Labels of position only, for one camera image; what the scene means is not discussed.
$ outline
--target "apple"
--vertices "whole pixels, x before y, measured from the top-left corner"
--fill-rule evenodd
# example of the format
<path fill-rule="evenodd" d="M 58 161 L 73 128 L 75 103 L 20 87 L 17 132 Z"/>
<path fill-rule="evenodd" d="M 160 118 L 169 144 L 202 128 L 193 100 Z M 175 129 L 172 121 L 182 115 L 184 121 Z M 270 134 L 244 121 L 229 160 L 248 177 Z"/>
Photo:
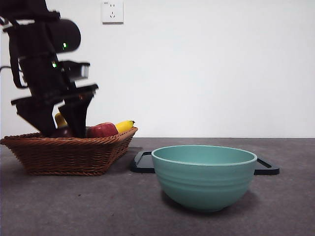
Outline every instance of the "apple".
<path fill-rule="evenodd" d="M 101 123 L 87 129 L 87 138 L 104 138 L 118 134 L 118 130 L 111 122 Z"/>

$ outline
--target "ceramic bowl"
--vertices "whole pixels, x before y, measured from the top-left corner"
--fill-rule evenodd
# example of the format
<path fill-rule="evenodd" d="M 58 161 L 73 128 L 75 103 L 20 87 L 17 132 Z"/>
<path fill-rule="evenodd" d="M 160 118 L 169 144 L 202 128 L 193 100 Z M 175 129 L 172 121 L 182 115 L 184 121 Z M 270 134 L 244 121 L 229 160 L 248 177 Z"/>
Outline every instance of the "ceramic bowl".
<path fill-rule="evenodd" d="M 245 194 L 257 156 L 231 147 L 181 145 L 152 151 L 152 160 L 157 179 L 171 199 L 193 210 L 211 212 Z"/>

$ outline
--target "banana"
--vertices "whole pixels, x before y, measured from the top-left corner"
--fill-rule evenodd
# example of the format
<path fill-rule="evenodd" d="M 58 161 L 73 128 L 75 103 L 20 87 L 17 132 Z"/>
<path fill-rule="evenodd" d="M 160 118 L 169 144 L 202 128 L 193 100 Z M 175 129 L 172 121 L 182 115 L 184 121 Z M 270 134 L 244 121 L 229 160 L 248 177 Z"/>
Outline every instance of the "banana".
<path fill-rule="evenodd" d="M 130 130 L 133 127 L 133 124 L 135 122 L 133 120 L 125 120 L 122 122 L 119 122 L 115 124 L 116 129 L 118 130 L 119 133 L 125 132 L 127 130 Z"/>

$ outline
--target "electrical outlet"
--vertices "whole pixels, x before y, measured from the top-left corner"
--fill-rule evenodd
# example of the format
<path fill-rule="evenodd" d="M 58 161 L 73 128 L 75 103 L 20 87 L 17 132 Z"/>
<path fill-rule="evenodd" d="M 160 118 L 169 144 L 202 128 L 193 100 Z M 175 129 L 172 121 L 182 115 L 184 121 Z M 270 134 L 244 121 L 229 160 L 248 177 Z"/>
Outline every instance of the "electrical outlet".
<path fill-rule="evenodd" d="M 124 0 L 108 0 L 102 3 L 102 22 L 112 24 L 124 22 Z"/>

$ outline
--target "black cable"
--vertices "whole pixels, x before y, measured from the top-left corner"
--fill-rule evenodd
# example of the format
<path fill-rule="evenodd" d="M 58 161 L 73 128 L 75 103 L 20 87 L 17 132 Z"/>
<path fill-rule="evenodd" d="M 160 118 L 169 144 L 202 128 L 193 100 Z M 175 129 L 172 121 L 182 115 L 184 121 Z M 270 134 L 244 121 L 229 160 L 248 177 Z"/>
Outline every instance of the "black cable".
<path fill-rule="evenodd" d="M 11 69 L 11 66 L 8 66 L 8 65 L 1 66 L 0 72 L 2 71 L 2 69 L 5 69 L 5 68 Z"/>

